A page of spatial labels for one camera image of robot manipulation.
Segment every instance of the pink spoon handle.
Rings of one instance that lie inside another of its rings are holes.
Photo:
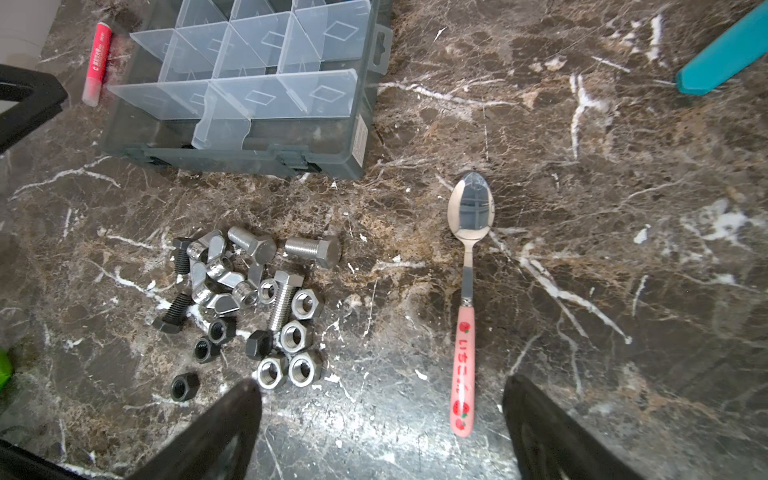
[[[469,437],[475,425],[475,308],[460,306],[451,382],[451,430]]]

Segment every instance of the metal spoon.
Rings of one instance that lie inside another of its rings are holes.
[[[472,303],[472,248],[482,240],[493,223],[491,189],[482,175],[466,174],[453,189],[448,201],[448,225],[464,243],[462,303],[458,308],[456,344],[451,383],[451,429],[468,437],[475,425],[475,308]]]

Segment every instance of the barcode label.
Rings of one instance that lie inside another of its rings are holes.
[[[362,167],[362,157],[366,154],[366,142],[368,142],[368,127],[362,120],[362,115],[357,115],[357,125],[355,126],[355,139],[352,145],[352,156]]]

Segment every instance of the brown marble surface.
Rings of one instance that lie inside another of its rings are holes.
[[[645,478],[765,478],[768,64],[701,98],[671,83],[757,3],[395,0],[360,181],[144,169],[96,147],[110,95],[72,101],[0,159],[16,367],[0,436],[120,477],[248,376],[242,339],[197,366],[192,321],[148,325],[173,298],[170,239],[241,225],[344,247],[332,271],[292,266],[326,297],[324,380],[265,395],[252,478],[517,478],[498,410],[515,371]],[[64,0],[39,68],[78,99],[91,28],[116,18],[119,78],[146,7]],[[467,170],[497,210],[475,251],[478,418],[459,440],[445,209]],[[174,404],[190,368],[203,387]]]

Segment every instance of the red tube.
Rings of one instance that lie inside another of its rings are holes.
[[[109,25],[99,22],[96,25],[94,46],[91,50],[91,63],[88,64],[88,75],[85,77],[85,87],[83,88],[83,103],[89,107],[98,105],[111,39],[112,29],[109,28]]]

